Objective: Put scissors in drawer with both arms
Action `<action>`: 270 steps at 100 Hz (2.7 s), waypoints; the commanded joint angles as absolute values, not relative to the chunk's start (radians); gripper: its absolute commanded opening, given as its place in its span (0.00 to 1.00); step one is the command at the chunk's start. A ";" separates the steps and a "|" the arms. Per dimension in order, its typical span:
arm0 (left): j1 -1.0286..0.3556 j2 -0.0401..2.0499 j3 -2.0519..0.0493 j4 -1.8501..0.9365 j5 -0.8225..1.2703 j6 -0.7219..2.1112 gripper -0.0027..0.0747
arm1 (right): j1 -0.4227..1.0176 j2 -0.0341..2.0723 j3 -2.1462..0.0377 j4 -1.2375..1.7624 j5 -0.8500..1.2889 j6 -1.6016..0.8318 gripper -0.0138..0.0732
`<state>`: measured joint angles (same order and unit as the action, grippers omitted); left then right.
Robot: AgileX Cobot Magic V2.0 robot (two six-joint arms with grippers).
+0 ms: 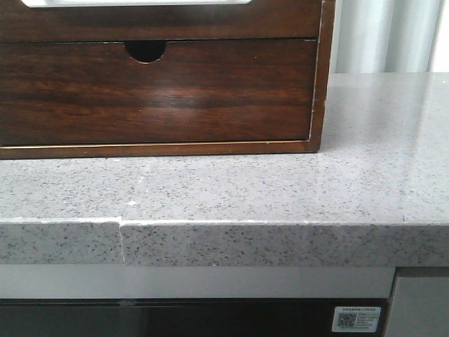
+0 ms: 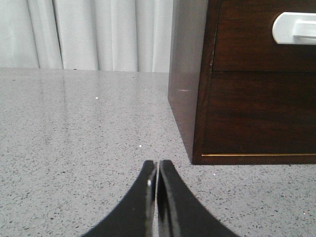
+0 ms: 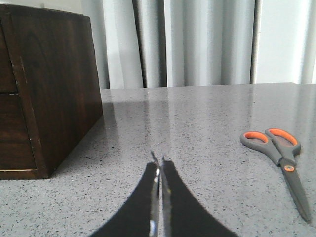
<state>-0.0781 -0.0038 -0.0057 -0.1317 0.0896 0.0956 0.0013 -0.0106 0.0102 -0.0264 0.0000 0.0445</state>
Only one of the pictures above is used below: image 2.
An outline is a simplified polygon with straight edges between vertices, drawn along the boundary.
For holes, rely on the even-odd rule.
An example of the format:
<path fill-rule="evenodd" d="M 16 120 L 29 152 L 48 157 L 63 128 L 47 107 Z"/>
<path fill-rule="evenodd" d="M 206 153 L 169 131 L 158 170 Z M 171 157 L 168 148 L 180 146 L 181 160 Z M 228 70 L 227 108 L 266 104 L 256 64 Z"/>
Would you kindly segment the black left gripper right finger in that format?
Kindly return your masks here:
<path fill-rule="evenodd" d="M 158 233 L 160 237 L 236 237 L 196 199 L 172 161 L 159 164 Z"/>

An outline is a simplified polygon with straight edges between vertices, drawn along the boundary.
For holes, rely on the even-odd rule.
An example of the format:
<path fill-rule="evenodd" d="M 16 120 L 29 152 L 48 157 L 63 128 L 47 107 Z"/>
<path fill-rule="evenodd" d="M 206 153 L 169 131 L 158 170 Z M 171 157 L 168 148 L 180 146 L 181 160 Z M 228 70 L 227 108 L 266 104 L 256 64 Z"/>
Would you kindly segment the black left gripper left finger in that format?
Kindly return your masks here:
<path fill-rule="evenodd" d="M 147 160 L 120 203 L 85 237 L 151 237 L 155 212 L 157 163 Z"/>

